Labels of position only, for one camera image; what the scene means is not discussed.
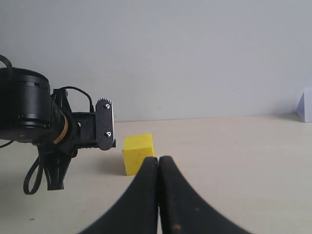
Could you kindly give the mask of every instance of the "white wall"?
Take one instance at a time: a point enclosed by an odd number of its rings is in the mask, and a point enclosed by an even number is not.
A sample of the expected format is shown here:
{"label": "white wall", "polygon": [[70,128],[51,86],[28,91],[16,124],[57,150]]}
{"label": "white wall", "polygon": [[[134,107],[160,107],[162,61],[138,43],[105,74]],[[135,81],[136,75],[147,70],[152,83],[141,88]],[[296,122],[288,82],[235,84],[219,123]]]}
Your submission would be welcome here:
{"label": "white wall", "polygon": [[[3,0],[0,54],[110,98],[118,121],[289,113],[312,85],[310,0]],[[87,100],[70,93],[75,111]]]}

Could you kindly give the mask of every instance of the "beige table surface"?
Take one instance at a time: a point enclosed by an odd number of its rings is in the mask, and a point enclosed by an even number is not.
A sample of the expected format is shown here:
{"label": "beige table surface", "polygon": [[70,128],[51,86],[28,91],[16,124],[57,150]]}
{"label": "beige table surface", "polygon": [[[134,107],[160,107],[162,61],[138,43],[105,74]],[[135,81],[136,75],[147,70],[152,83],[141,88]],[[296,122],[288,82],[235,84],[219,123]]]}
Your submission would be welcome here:
{"label": "beige table surface", "polygon": [[142,133],[152,133],[156,155],[171,155],[197,192],[243,228],[312,233],[312,124],[297,116],[128,122],[115,132],[116,149],[79,151],[62,191],[48,192],[44,179],[35,195],[24,195],[37,150],[21,143],[1,149],[0,233],[72,234],[87,227],[132,181],[121,147],[125,136]]}

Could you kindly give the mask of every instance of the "robotic arm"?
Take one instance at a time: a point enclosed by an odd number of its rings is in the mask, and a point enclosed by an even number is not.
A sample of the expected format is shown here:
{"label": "robotic arm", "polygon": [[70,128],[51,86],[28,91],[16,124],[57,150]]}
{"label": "robotic arm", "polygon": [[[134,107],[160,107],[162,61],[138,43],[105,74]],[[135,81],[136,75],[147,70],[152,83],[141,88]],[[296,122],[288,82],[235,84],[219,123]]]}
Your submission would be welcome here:
{"label": "robotic arm", "polygon": [[[34,71],[12,67],[0,55],[6,68],[0,69],[0,139],[32,143],[38,148],[38,158],[26,175],[24,192],[34,194],[45,173],[48,190],[64,189],[63,180],[71,159],[78,149],[116,146],[112,102],[100,98],[94,110],[91,97],[79,88],[67,86],[50,94],[49,80]],[[67,89],[85,94],[90,102],[89,112],[72,112]],[[29,181],[38,167],[35,184]]]}

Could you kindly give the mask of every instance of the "yellow cube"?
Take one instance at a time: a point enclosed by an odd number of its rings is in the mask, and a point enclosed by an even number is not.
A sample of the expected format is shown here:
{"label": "yellow cube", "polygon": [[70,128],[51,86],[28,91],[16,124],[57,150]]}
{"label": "yellow cube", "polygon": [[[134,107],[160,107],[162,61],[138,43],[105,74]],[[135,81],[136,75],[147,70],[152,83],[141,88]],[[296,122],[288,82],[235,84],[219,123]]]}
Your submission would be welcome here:
{"label": "yellow cube", "polygon": [[126,136],[122,148],[127,176],[136,175],[146,157],[155,156],[152,134]]}

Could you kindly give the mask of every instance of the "black cable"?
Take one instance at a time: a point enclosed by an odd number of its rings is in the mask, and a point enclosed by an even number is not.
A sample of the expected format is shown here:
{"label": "black cable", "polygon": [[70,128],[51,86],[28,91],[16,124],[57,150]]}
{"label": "black cable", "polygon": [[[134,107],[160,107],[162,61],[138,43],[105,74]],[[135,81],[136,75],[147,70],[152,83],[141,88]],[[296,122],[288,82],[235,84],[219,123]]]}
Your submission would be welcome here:
{"label": "black cable", "polygon": [[92,99],[90,97],[89,94],[87,94],[85,91],[83,91],[82,89],[79,89],[79,88],[76,88],[76,87],[73,87],[73,86],[65,86],[65,87],[62,87],[60,89],[74,89],[74,90],[77,90],[79,92],[81,92],[82,94],[85,94],[87,96],[87,98],[89,99],[89,103],[90,103],[90,112],[94,112],[94,107],[93,107],[93,104],[92,104]]}
{"label": "black cable", "polygon": [[13,75],[13,68],[12,68],[12,63],[10,62],[10,60],[8,58],[6,58],[3,55],[0,55],[0,61],[3,62],[5,64],[5,66],[8,68],[9,70],[9,79],[8,81],[12,78]]}
{"label": "black cable", "polygon": [[8,143],[5,143],[5,144],[3,144],[3,145],[0,145],[0,149],[2,149],[2,148],[4,148],[4,147],[6,147],[6,146],[12,144],[13,142],[14,142],[14,141],[11,140],[11,141],[9,141]]}
{"label": "black cable", "polygon": [[[35,172],[35,169],[37,167],[38,167],[38,172],[37,172],[37,176],[36,176],[36,179],[35,179],[34,186],[33,186],[33,188],[31,190],[29,190],[30,179],[31,179],[31,177],[32,177],[32,175]],[[36,159],[36,161],[34,162],[34,164],[29,169],[29,171],[28,171],[28,173],[27,173],[27,175],[25,177],[25,180],[24,180],[23,189],[24,189],[24,193],[26,195],[33,195],[33,194],[35,194],[38,191],[38,189],[40,187],[40,184],[41,184],[42,175],[43,175],[42,158],[39,155],[38,158]]]}

